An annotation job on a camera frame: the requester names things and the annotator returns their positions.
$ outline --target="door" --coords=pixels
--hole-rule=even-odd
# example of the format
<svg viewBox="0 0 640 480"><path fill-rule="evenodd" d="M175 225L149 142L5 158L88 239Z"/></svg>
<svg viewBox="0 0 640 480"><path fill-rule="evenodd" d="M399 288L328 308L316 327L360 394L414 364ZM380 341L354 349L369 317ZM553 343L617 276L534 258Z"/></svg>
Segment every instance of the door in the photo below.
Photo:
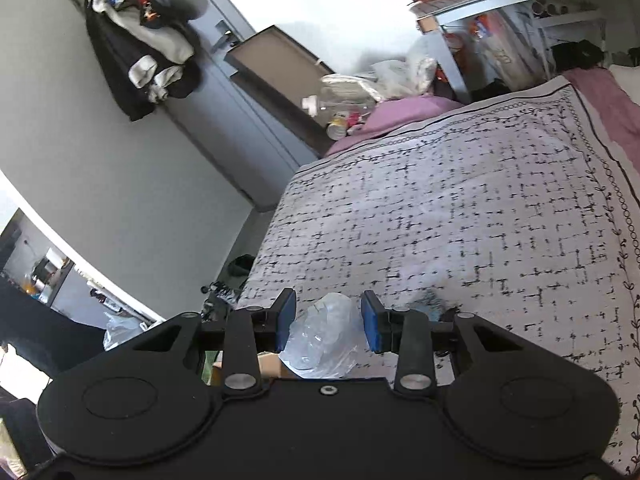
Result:
<svg viewBox="0 0 640 480"><path fill-rule="evenodd" d="M246 24L242 32L233 27L212 0L162 1L190 18L202 46L202 85L186 99L168 99L166 108L256 207L275 206L300 165L317 157L230 81L235 69L224 56Z"/></svg>

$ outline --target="bedsheet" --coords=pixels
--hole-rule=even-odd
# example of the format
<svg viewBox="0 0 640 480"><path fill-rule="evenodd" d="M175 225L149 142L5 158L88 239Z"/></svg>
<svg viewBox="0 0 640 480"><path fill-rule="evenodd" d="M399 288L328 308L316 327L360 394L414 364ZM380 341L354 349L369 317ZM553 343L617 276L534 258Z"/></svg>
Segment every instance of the bedsheet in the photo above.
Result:
<svg viewBox="0 0 640 480"><path fill-rule="evenodd" d="M408 124L296 173L240 306L270 306L286 286L299 311L328 292L370 288L391 307L434 290L608 381L622 411L605 459L629 473L639 180L562 77ZM349 376L393 378L395 365L363 350Z"/></svg>

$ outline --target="pink blanket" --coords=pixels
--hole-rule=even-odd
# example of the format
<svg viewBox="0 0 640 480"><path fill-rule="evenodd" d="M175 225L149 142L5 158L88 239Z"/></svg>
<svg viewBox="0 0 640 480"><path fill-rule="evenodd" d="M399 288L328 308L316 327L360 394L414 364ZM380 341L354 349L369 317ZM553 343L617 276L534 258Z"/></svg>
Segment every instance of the pink blanket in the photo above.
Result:
<svg viewBox="0 0 640 480"><path fill-rule="evenodd" d="M381 102L356 134L337 140L325 156L343 152L363 140L382 137L405 124L431 119L461 106L450 99L432 95Z"/></svg>
<svg viewBox="0 0 640 480"><path fill-rule="evenodd" d="M609 70L574 68L562 74L596 108L614 142L640 173L640 106L623 91Z"/></svg>

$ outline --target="silver screw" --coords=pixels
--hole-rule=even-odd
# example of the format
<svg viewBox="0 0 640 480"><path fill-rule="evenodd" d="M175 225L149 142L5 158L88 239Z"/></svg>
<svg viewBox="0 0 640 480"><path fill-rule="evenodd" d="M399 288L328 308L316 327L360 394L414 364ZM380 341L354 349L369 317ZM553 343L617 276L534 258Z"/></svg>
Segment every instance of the silver screw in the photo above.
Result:
<svg viewBox="0 0 640 480"><path fill-rule="evenodd" d="M322 388L320 388L320 393L323 395L335 395L336 393L338 393L338 388L336 388L335 386L331 386L329 384L323 386Z"/></svg>
<svg viewBox="0 0 640 480"><path fill-rule="evenodd" d="M400 384L407 390L424 390L431 386L431 379L422 374L407 374L402 376Z"/></svg>
<svg viewBox="0 0 640 480"><path fill-rule="evenodd" d="M249 374L232 374L225 379L225 386L232 390L246 390L255 383L255 377Z"/></svg>

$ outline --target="white pillow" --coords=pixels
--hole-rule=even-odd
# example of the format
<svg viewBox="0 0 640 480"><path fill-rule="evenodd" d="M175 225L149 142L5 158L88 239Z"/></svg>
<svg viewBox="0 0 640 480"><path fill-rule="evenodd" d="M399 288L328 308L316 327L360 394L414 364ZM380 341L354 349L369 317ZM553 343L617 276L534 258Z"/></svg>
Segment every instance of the white pillow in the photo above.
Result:
<svg viewBox="0 0 640 480"><path fill-rule="evenodd" d="M618 86L622 88L631 100L640 105L640 66L611 65L609 71L613 74Z"/></svg>

